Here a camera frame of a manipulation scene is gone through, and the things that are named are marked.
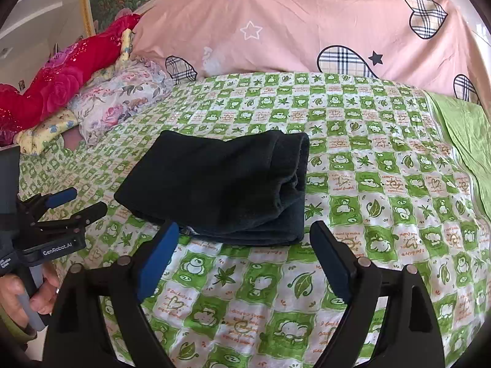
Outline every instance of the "finger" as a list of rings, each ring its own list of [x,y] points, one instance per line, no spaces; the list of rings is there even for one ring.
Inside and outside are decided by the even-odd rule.
[[[56,295],[56,287],[51,285],[49,282],[45,281],[38,292],[31,297],[30,307],[34,311],[39,311],[48,304],[51,298]]]
[[[6,289],[14,295],[21,295],[25,292],[24,284],[17,275],[7,274],[2,278]]]
[[[60,280],[58,279],[58,273],[55,267],[51,263],[43,264],[43,276],[46,280],[56,288],[60,287]]]
[[[39,310],[39,313],[40,314],[50,314],[53,311],[53,307],[55,306],[57,297],[58,297],[57,294],[55,296],[53,296],[51,298],[51,300],[48,302],[48,304],[46,304],[45,307],[43,307],[42,309]]]

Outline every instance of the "plaid heart print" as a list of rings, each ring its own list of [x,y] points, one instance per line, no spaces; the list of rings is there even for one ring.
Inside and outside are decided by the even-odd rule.
[[[324,48],[317,57],[317,67],[323,73],[378,78],[356,52],[342,45]]]
[[[463,99],[467,102],[474,102],[478,105],[481,104],[476,88],[466,75],[455,76],[454,93],[455,97],[458,99]]]
[[[181,84],[185,79],[188,81],[194,81],[196,80],[196,75],[198,74],[195,71],[195,68],[192,67],[188,61],[175,57],[174,55],[166,58],[165,68],[176,84]]]
[[[448,14],[434,0],[405,0],[412,9],[409,26],[422,39],[430,39],[441,28]]]

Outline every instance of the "floral pillow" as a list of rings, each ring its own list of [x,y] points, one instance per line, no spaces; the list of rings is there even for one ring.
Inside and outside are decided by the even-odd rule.
[[[85,142],[95,145],[110,128],[166,98],[173,86],[156,63],[127,61],[111,80],[83,87],[68,107]]]

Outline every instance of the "pillowcase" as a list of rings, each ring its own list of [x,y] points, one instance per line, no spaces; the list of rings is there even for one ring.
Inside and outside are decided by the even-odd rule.
[[[79,121],[80,134],[95,145],[112,127],[162,101],[174,81],[155,62],[126,61],[114,77],[83,87],[69,103]]]
[[[53,138],[73,128],[78,123],[73,112],[64,108],[40,125],[17,133],[14,137],[14,143],[20,145],[21,153],[38,156]]]
[[[0,131],[18,133],[37,126],[63,108],[92,74],[116,61],[121,35],[140,20],[136,14],[113,22],[104,33],[78,41],[52,57],[24,94],[0,88]]]
[[[121,35],[121,55],[119,55],[119,58],[113,65],[94,72],[90,80],[85,83],[86,86],[96,86],[102,82],[111,80],[115,71],[121,70],[124,67],[125,63],[130,59],[130,54],[133,50],[133,37],[134,33],[131,29],[126,29],[123,32]]]

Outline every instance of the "wall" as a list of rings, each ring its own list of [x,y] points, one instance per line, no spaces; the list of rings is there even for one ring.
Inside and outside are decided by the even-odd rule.
[[[0,67],[0,83],[11,84],[19,88],[19,81],[24,80],[26,88],[33,80],[39,68],[50,56],[48,43],[41,43],[26,49],[22,54]]]

